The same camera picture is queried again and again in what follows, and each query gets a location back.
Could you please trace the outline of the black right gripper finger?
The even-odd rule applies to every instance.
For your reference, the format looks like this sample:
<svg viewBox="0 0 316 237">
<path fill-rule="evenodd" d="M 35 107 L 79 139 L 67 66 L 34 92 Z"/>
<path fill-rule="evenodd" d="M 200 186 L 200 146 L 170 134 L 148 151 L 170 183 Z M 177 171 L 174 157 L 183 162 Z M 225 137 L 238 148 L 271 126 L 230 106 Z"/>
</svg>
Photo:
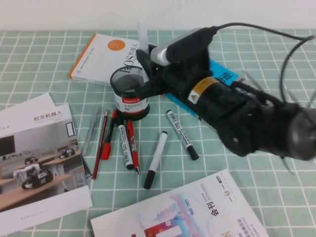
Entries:
<svg viewBox="0 0 316 237">
<path fill-rule="evenodd" d="M 152 78 L 137 89 L 137 96 L 156 96 L 162 94 L 162 79 Z"/>
<path fill-rule="evenodd" d="M 152 62 L 150 55 L 145 51 L 138 49 L 136 50 L 136 57 L 138 62 L 143 67 L 147 77 L 152 79 L 154 77 L 154 63 Z"/>
</svg>

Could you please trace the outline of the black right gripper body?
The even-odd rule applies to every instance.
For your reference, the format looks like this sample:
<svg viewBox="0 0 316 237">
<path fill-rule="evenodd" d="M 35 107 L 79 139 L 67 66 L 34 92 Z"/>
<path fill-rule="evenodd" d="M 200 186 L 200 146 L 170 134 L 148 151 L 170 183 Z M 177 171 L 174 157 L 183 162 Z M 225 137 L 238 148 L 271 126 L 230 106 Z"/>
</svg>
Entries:
<svg viewBox="0 0 316 237">
<path fill-rule="evenodd" d="M 208 47 L 195 51 L 189 58 L 154 72 L 153 78 L 162 79 L 162 94 L 170 93 L 180 101 L 188 99 L 193 87 L 202 79 L 213 75 L 210 71 Z"/>
</svg>

